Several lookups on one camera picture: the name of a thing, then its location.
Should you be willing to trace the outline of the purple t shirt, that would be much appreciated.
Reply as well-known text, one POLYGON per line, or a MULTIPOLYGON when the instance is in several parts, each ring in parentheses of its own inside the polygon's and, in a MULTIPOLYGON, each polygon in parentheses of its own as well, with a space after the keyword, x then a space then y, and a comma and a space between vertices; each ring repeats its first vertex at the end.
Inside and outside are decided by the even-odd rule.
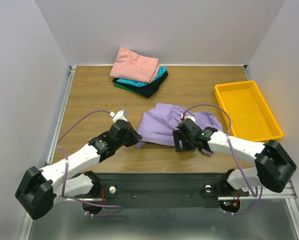
MULTIPOLYGON (((175 145, 173 131, 177 130, 177 125, 181 122, 181 116, 186 108, 158 103, 154 108, 146 111, 141 119, 137 133, 142 136, 136 148, 141 148, 146 143, 173 147, 175 145)), ((223 126, 215 115, 205 111, 188 111, 186 116, 191 116, 194 122, 204 130, 212 127, 223 132, 223 126)))

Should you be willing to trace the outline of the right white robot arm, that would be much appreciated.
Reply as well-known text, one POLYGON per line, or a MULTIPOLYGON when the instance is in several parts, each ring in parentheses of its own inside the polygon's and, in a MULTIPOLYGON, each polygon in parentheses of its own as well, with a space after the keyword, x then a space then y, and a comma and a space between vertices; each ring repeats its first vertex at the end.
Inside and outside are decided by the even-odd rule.
POLYGON ((231 195, 236 190, 265 187, 281 193, 291 179, 296 164, 276 140, 254 142, 230 136, 206 127, 201 129, 192 119, 185 118, 172 132, 176 152, 198 149, 207 153, 223 153, 253 164, 251 168, 229 170, 219 183, 220 191, 231 195))

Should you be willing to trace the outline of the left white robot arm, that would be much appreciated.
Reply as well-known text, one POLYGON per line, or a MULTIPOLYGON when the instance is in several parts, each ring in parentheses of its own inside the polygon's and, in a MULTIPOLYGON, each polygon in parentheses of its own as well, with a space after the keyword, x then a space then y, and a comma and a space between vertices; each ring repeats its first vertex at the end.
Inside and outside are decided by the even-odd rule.
POLYGON ((35 166, 27 169, 15 197, 33 220, 46 215, 65 196, 66 189, 77 195, 96 197, 101 191, 97 176, 86 173, 74 179, 74 175, 112 157, 122 146, 131 147, 141 140, 142 136, 130 122, 119 119, 72 155, 41 169, 35 166))

